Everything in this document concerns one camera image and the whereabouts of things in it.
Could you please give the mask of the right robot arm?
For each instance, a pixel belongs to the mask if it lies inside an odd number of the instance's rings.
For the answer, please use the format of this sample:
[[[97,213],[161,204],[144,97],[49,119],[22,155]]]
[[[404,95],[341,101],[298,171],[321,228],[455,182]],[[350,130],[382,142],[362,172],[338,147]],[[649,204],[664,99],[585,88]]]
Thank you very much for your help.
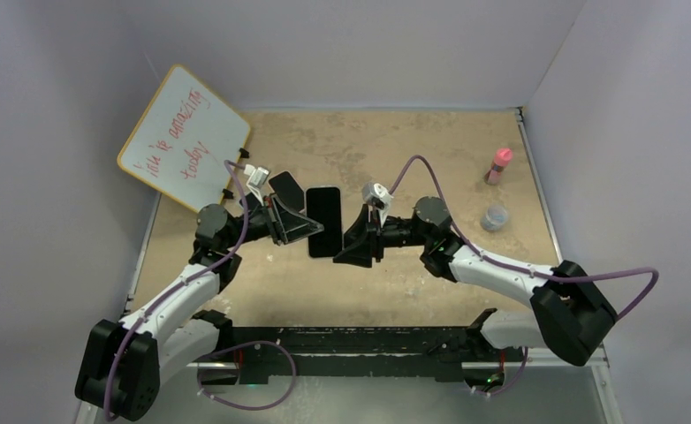
[[[474,253],[452,223],[448,208],[437,197],[420,198],[409,218],[389,216],[385,222],[364,205],[333,261],[369,268],[383,259],[387,248],[422,246],[420,261],[432,276],[482,287],[530,309],[484,311],[467,335],[467,348],[474,357],[486,360],[507,347],[545,347],[571,365],[585,365],[618,314],[594,284],[563,283],[565,277],[583,276],[583,269],[571,261],[556,267],[514,261],[513,269],[505,269],[500,265],[502,256]]]

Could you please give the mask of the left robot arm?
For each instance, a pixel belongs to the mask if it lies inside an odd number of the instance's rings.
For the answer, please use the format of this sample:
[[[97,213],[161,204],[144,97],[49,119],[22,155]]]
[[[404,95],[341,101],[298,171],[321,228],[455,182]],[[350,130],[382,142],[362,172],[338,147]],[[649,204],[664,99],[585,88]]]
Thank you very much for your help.
[[[242,216],[209,204],[196,223],[194,252],[179,276],[143,307],[117,322],[102,320],[89,333],[74,394],[102,408],[107,420],[141,419],[178,371],[201,358],[226,360],[248,346],[236,342],[225,314],[202,309],[235,277],[242,244],[271,238],[288,245],[323,231],[276,194]]]

